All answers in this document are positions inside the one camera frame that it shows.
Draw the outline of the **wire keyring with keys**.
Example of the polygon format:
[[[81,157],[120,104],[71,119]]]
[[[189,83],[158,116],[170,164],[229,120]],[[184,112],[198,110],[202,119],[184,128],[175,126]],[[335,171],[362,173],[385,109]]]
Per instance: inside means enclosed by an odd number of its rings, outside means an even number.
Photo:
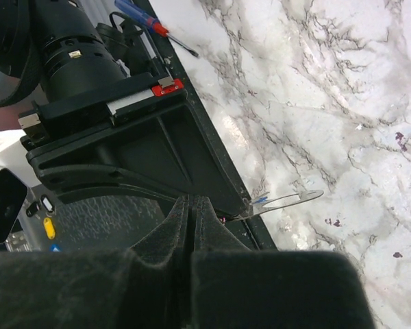
[[[322,190],[302,191],[281,197],[270,197],[269,192],[265,192],[260,196],[247,201],[247,209],[242,211],[239,215],[232,217],[229,221],[250,219],[267,212],[309,202],[323,195],[324,191]]]

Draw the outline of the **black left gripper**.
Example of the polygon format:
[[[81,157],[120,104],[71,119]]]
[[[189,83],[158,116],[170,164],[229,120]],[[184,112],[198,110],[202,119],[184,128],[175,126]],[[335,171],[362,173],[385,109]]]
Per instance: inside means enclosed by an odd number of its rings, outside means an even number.
[[[179,152],[155,135],[153,115],[181,105],[177,78],[163,87],[141,73],[74,93],[20,115],[21,144],[36,177],[65,204],[104,195],[133,195],[172,206],[192,185]]]

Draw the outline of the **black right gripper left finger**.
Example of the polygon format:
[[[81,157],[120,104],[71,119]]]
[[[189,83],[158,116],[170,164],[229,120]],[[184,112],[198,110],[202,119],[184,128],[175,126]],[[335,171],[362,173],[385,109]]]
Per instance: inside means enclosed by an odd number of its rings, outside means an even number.
[[[189,198],[131,248],[0,252],[0,328],[183,328]]]

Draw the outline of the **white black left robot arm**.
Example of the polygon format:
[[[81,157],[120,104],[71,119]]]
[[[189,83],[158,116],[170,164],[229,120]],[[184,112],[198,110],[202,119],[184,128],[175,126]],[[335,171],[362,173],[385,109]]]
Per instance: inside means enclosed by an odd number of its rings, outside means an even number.
[[[134,195],[209,198],[244,212],[245,188],[171,43],[124,16],[93,25],[77,1],[0,1],[0,71],[37,86],[19,117],[30,169],[62,202]]]

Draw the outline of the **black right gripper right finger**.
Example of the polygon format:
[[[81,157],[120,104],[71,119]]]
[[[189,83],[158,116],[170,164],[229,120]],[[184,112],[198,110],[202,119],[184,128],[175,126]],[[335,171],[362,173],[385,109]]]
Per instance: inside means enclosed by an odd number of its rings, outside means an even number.
[[[217,218],[207,197],[190,199],[193,328],[373,328],[359,275],[336,252],[253,251]]]

